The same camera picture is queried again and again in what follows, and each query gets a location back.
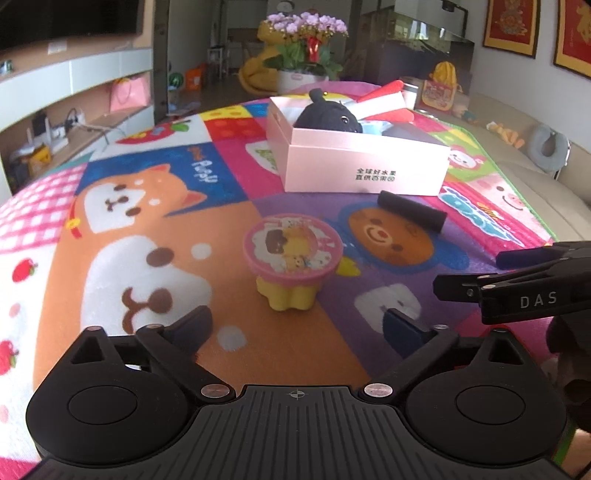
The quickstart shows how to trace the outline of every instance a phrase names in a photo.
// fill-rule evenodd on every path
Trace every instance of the black television screen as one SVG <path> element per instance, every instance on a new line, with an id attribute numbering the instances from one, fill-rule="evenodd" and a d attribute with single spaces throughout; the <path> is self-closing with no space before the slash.
<path id="1" fill-rule="evenodd" d="M 0 0 L 0 50 L 87 35 L 139 34 L 144 0 Z"/>

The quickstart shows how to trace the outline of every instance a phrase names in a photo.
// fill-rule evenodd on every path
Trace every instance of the toy stool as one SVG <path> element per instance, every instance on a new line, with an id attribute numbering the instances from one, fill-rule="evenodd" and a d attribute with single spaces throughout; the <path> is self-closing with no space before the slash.
<path id="1" fill-rule="evenodd" d="M 245 235 L 243 248 L 256 289 L 278 312 L 312 308 L 343 257 L 332 227 L 297 213 L 263 218 Z"/>

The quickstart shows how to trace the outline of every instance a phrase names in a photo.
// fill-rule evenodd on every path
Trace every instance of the pink box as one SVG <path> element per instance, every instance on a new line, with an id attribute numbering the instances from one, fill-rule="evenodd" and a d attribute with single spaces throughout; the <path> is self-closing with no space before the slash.
<path id="1" fill-rule="evenodd" d="M 309 103 L 269 102 L 267 140 L 286 192 L 439 194 L 448 146 L 411 124 L 392 127 L 393 137 L 294 128 L 293 117 Z"/>

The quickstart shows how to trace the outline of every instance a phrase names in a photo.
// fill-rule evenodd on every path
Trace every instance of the pink gingham pattern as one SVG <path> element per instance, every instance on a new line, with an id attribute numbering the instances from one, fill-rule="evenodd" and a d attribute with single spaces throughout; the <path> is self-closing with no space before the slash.
<path id="1" fill-rule="evenodd" d="M 55 244 L 86 164 L 49 175 L 0 207 L 0 254 Z"/>

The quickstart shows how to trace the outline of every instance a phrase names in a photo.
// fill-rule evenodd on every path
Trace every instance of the framed picture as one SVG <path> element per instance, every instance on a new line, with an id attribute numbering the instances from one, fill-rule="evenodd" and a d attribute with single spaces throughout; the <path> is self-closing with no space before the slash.
<path id="1" fill-rule="evenodd" d="M 540 3 L 541 0 L 488 0 L 482 45 L 535 58 Z"/>
<path id="2" fill-rule="evenodd" d="M 584 0 L 558 0 L 554 65 L 591 79 L 591 7 Z"/>

